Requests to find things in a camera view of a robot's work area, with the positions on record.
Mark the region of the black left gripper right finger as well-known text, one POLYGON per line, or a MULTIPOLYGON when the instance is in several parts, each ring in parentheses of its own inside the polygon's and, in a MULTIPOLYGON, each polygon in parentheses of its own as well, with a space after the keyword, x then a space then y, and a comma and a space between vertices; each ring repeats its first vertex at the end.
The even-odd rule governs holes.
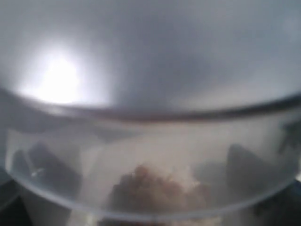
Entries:
POLYGON ((295 180, 283 191, 254 206, 260 226, 301 226, 301 182, 295 180))

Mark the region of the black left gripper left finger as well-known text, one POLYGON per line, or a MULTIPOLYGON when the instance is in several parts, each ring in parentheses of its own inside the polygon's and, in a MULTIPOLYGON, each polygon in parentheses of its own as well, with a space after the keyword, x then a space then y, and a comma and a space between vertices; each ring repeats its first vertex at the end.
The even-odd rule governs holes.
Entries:
POLYGON ((9 177, 0 177, 0 226, 31 226, 25 206, 15 182, 9 177))

